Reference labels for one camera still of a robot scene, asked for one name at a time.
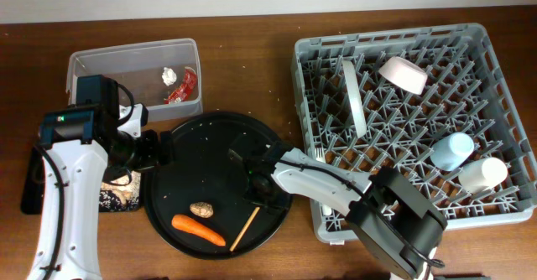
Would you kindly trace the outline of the red snack wrapper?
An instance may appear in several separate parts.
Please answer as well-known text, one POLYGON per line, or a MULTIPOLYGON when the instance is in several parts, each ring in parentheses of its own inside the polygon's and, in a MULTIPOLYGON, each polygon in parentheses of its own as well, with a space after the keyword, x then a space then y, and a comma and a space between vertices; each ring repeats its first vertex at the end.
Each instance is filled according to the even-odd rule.
POLYGON ((175 104, 182 101, 186 101, 197 87, 198 76, 196 71, 189 67, 185 67, 185 74, 180 85, 171 92, 171 94, 164 99, 165 104, 175 104))

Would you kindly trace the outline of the white cup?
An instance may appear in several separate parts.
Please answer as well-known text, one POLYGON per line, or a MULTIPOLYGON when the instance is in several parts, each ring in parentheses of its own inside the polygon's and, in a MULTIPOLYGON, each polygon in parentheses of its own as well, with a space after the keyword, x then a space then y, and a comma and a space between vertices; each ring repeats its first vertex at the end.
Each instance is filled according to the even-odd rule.
POLYGON ((476 194, 501 184, 507 176, 507 165, 499 158, 490 157, 466 164, 458 180, 464 190, 476 194))

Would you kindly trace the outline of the white tissue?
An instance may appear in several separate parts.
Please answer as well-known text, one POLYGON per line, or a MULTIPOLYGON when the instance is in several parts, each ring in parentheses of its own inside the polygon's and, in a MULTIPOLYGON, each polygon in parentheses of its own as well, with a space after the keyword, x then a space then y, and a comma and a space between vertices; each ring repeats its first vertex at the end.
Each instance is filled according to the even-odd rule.
POLYGON ((161 78, 166 86, 172 86, 177 81, 177 74, 173 69, 164 67, 161 78))

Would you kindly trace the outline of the light blue cup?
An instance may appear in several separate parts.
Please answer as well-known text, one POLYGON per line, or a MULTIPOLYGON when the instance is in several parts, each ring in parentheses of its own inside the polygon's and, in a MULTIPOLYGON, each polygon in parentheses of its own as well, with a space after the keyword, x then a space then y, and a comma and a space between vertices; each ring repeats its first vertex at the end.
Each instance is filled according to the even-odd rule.
POLYGON ((455 132, 435 143, 432 149, 431 162, 438 169, 453 171, 473 153, 474 142, 469 135, 455 132))

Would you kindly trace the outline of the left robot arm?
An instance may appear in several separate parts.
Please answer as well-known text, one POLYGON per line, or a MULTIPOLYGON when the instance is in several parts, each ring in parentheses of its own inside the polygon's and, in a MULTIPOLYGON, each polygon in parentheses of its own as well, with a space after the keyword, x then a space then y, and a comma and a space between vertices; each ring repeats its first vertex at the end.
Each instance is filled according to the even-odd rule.
POLYGON ((98 279, 100 190, 123 175, 170 163, 166 134, 144 130, 148 109, 123 107, 128 89, 104 75, 76 80, 76 100, 46 114, 35 145, 44 165, 39 242, 30 279, 98 279))

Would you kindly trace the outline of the grey plate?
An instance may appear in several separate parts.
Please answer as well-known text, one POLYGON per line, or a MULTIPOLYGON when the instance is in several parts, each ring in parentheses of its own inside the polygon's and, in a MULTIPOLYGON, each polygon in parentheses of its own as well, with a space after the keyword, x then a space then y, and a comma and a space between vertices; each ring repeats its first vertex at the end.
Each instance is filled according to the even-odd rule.
POLYGON ((364 115, 362 98, 357 83, 357 75, 354 64, 349 60, 341 62, 343 75, 346 82, 347 95, 352 111, 352 119, 357 137, 363 137, 367 133, 367 123, 364 115))

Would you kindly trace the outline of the wooden chopstick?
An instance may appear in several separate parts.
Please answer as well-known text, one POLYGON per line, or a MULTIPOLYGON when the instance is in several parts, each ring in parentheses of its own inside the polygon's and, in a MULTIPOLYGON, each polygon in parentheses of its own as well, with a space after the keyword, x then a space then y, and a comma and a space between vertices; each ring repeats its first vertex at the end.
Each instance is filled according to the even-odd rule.
POLYGON ((250 225, 252 224, 253 220, 255 219, 255 217, 257 216, 258 212, 260 211, 260 207, 257 206, 252 214, 248 217, 247 221, 245 222, 245 224, 243 225, 242 229, 240 230, 240 232, 238 233, 235 241, 232 243, 231 247, 229 248, 229 251, 230 252, 234 252, 235 249, 237 248, 237 245, 239 244, 239 242, 241 241, 241 239, 243 238, 243 236, 245 235, 245 233, 247 232, 248 228, 250 227, 250 225))

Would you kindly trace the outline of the white plastic fork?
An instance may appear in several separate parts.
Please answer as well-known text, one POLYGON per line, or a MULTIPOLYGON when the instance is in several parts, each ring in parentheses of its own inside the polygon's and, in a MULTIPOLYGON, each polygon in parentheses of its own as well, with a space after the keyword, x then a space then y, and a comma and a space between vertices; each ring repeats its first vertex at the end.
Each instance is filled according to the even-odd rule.
MULTIPOLYGON (((326 163, 325 153, 323 148, 315 149, 315 159, 321 163, 326 163)), ((333 213, 333 209, 325 204, 321 205, 321 212, 323 216, 330 216, 333 213)))

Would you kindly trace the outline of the rice and peanut shells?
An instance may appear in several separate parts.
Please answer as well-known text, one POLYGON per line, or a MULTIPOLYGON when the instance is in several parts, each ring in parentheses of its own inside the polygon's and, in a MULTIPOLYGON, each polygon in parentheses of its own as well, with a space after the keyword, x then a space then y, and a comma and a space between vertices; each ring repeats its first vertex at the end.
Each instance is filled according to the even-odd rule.
POLYGON ((99 198, 100 212, 135 211, 140 207, 141 173, 122 176, 112 184, 102 183, 99 198))

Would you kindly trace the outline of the pink bowl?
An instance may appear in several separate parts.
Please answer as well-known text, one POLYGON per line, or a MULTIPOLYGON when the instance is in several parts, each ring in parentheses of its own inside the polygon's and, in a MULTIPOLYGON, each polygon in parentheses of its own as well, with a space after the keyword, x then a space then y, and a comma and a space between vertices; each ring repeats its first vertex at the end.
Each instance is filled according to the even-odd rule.
POLYGON ((420 95, 427 81, 427 74, 418 65, 394 56, 378 70, 378 73, 399 88, 420 95))

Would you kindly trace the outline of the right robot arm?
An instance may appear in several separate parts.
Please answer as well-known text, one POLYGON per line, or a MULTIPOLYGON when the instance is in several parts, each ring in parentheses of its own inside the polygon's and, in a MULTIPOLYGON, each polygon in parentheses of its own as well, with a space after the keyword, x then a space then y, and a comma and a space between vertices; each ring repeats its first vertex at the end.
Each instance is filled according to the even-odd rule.
POLYGON ((308 157, 282 141, 262 143, 247 135, 232 141, 229 159, 245 182, 244 199, 283 210, 293 194, 330 206, 344 216, 366 249, 391 273, 417 278, 447 227, 445 216, 397 169, 353 172, 308 157))

